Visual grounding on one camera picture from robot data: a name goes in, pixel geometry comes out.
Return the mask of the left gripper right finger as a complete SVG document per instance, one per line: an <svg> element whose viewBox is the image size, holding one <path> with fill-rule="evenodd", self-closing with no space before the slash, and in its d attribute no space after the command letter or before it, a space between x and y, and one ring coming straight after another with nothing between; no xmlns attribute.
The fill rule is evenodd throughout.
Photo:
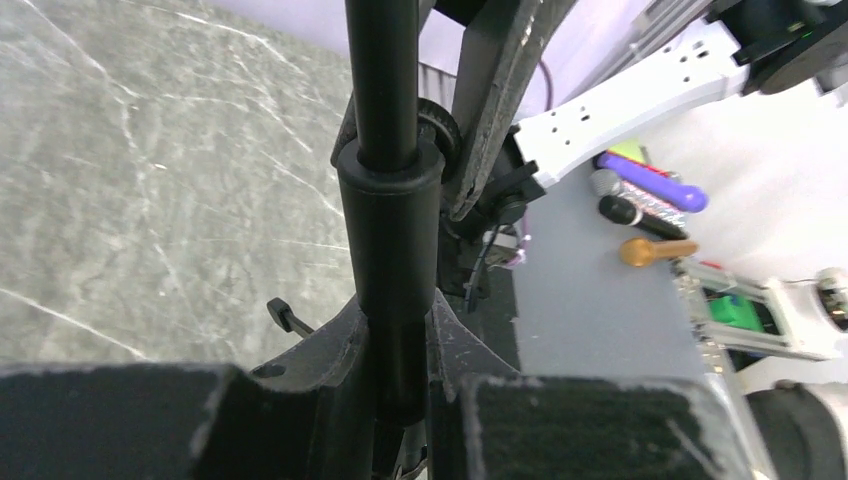
<svg viewBox="0 0 848 480"><path fill-rule="evenodd" d="M426 323L432 479L750 479L729 415L675 378L523 375L437 295Z"/></svg>

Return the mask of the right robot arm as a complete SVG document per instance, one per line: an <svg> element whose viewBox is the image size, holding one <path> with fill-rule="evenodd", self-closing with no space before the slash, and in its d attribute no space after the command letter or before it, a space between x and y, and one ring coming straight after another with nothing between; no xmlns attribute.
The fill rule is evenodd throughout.
<svg viewBox="0 0 848 480"><path fill-rule="evenodd" d="M546 111L534 78L519 143L549 196L532 208L523 291L597 282L619 229L588 212L589 159L617 140L644 142L660 165L702 188L690 216L699 258L755 279L800 280L847 265L847 78L828 80L810 54L760 86L733 59L727 28L696 22L669 47Z"/></svg>

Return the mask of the black tripod stand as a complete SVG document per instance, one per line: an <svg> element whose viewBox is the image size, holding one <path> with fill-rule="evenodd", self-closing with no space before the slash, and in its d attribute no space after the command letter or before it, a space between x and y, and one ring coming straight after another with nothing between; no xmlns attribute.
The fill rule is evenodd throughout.
<svg viewBox="0 0 848 480"><path fill-rule="evenodd" d="M395 479L465 472L457 378L444 335L459 328L437 290L444 155L420 136L418 36L430 6L349 1L356 135L339 176L355 295L312 330L281 299L272 318L301 341L256 371L275 391L266 444L281 479Z"/></svg>

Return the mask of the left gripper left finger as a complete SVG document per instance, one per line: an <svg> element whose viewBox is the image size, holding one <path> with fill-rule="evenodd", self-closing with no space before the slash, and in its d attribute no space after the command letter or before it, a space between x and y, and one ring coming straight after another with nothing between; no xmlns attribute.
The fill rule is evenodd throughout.
<svg viewBox="0 0 848 480"><path fill-rule="evenodd" d="M1 370L5 479L365 479L368 328L355 303L247 373L232 364Z"/></svg>

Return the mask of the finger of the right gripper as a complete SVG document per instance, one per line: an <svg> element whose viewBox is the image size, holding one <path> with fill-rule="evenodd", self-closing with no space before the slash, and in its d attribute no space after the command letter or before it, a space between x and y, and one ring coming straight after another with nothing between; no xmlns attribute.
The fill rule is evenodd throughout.
<svg viewBox="0 0 848 480"><path fill-rule="evenodd" d="M464 27L451 113L461 136L444 188L453 220L482 196L503 141L544 49L570 13L571 0L437 1Z"/></svg>

